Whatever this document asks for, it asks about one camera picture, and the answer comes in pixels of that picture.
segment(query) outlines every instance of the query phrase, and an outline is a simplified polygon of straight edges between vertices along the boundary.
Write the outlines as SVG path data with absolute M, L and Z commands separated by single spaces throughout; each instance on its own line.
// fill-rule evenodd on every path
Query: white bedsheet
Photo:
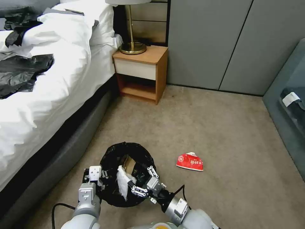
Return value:
M 112 44 L 92 47 L 97 58 L 91 59 L 93 19 L 49 13 L 39 20 L 43 24 L 26 32 L 22 47 L 6 48 L 9 31 L 0 31 L 0 52 L 26 57 L 54 55 L 53 66 L 37 78 L 32 92 L 18 92 L 0 100 L 0 191 L 114 74 L 111 55 L 121 44 L 119 37 L 112 39 Z M 90 68 L 91 61 L 99 64 Z

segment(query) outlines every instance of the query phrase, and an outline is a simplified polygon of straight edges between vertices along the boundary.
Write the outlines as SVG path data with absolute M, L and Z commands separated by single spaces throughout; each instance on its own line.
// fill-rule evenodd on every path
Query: wooden nightstand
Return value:
M 138 55 L 112 55 L 121 95 L 140 97 L 157 105 L 166 85 L 167 47 L 148 46 Z

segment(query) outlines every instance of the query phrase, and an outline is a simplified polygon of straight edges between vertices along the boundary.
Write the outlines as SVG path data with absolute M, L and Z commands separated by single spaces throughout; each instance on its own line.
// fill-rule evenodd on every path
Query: gray wardrobe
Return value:
M 304 21 L 304 0 L 172 0 L 167 83 L 263 95 Z

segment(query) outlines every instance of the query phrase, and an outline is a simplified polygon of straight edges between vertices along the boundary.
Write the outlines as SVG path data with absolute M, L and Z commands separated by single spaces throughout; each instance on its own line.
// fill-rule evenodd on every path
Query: carpet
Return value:
M 305 183 L 262 98 L 176 86 L 166 87 L 157 106 L 117 98 L 82 159 L 39 204 L 26 228 L 51 228 L 57 202 L 76 206 L 84 168 L 98 165 L 109 146 L 123 141 L 144 146 L 167 189 L 185 184 L 189 205 L 223 229 L 305 228 Z M 203 172 L 176 167 L 177 157 L 190 151 L 203 160 Z M 101 208 L 101 228 L 168 220 L 149 200 L 132 208 L 102 202 Z M 72 214 L 57 207 L 56 228 Z

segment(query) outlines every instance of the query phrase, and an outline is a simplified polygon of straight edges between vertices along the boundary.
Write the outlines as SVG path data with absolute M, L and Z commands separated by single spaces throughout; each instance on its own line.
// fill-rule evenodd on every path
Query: lamp shade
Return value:
M 106 0 L 108 4 L 114 5 L 136 5 L 151 2 L 151 0 Z

